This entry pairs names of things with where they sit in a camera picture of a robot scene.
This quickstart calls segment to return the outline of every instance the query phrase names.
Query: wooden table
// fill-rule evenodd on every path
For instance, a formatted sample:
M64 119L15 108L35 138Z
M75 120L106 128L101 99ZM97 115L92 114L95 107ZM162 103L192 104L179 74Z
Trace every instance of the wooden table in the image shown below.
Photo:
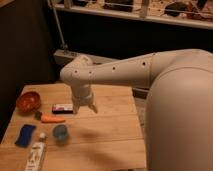
M42 171L145 168L144 140L131 88L96 85L92 89L98 114L88 107L81 107L77 115L64 114L70 138L63 145L52 136L57 124L41 123L33 114L23 116L15 109L0 145L0 170L23 171L30 148L41 132L47 134ZM71 103L70 88L64 84L28 85L23 89L27 91L40 94L40 111L44 113L51 113L52 104ZM14 144L24 124L36 125L27 148Z

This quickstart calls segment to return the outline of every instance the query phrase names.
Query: orange carrot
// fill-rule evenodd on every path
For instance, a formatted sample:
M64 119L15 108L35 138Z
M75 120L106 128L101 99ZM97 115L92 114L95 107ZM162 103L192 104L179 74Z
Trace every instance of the orange carrot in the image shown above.
M35 118L40 120L43 123L60 123L65 121L63 117L44 114L39 111L35 112Z

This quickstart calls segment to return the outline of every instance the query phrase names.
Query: sponge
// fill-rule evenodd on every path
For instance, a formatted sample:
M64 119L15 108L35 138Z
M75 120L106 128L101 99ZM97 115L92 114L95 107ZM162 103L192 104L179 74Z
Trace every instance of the sponge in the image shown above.
M27 147L30 144L32 132L35 128L36 128L35 125L25 124L21 128L19 137L16 140L15 144L20 147Z

